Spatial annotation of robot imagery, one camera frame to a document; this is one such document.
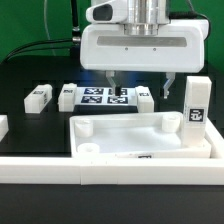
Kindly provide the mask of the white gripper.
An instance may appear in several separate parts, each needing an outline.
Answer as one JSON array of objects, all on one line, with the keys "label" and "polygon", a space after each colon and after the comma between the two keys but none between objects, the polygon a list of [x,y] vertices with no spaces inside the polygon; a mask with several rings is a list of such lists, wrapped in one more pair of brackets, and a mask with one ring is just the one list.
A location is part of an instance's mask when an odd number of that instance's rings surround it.
[{"label": "white gripper", "polygon": [[114,96],[121,85],[114,71],[167,72],[163,97],[174,72],[198,72],[204,66],[204,41],[210,24],[191,15],[169,16],[166,1],[94,2],[86,10],[80,61],[89,70],[105,70]]}]

